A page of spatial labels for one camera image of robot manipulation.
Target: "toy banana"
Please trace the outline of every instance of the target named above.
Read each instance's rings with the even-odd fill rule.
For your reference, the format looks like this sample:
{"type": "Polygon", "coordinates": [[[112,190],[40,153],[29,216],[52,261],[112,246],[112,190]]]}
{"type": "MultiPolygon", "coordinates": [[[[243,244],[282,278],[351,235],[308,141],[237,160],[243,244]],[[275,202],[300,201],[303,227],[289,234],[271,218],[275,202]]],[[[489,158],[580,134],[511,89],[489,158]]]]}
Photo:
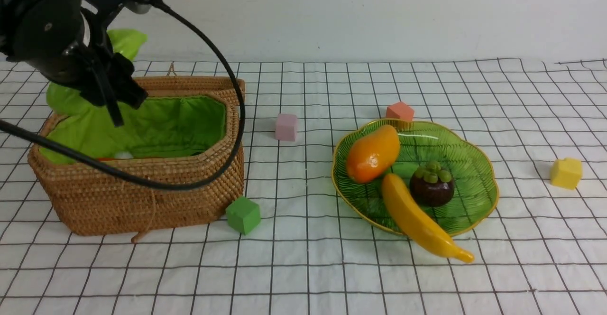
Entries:
{"type": "Polygon", "coordinates": [[[444,258],[472,263],[474,255],[455,244],[453,239],[417,205],[404,181],[388,173],[382,181],[386,209],[403,233],[428,252],[444,258]]]}

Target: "green fabric lining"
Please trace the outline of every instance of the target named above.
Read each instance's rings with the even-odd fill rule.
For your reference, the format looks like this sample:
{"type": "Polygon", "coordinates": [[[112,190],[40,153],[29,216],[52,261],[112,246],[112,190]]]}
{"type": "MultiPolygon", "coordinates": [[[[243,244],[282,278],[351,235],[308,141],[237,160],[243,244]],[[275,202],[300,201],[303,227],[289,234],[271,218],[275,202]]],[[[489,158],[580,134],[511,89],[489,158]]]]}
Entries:
{"type": "MultiPolygon", "coordinates": [[[[58,123],[47,137],[94,158],[112,158],[119,151],[135,158],[173,158],[206,151],[225,136],[226,107],[208,96],[150,97],[139,110],[119,107],[123,127],[113,126],[106,108],[88,108],[58,123]]],[[[54,164],[74,163],[40,151],[54,164]]]]}

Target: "mangosteen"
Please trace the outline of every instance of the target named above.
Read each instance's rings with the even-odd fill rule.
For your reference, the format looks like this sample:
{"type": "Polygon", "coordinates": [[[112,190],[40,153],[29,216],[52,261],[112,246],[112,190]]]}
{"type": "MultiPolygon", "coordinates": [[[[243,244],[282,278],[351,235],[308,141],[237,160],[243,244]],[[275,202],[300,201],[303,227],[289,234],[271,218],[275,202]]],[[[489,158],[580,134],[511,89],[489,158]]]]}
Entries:
{"type": "Polygon", "coordinates": [[[409,181],[409,189],[418,204],[440,207],[453,198],[455,180],[440,163],[432,161],[417,168],[409,181]]]}

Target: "orange mango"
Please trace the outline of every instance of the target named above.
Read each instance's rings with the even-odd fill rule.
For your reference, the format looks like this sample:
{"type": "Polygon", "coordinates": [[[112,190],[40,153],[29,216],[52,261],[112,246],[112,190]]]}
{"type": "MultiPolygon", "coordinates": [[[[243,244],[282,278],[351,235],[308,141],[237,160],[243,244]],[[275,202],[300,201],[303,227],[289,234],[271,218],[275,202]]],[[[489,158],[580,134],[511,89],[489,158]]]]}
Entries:
{"type": "Polygon", "coordinates": [[[382,125],[352,145],[346,171],[355,183],[370,183],[392,166],[401,151],[398,133],[392,125],[382,125]]]}

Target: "yellow cube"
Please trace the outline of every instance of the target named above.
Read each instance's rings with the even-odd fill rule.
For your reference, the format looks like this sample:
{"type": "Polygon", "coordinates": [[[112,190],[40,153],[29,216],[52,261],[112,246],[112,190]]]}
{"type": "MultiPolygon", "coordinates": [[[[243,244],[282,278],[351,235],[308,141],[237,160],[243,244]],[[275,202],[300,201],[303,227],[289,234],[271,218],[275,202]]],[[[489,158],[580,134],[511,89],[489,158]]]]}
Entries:
{"type": "Polygon", "coordinates": [[[581,161],[567,157],[557,159],[550,170],[550,183],[565,189],[575,189],[581,180],[581,161]]]}

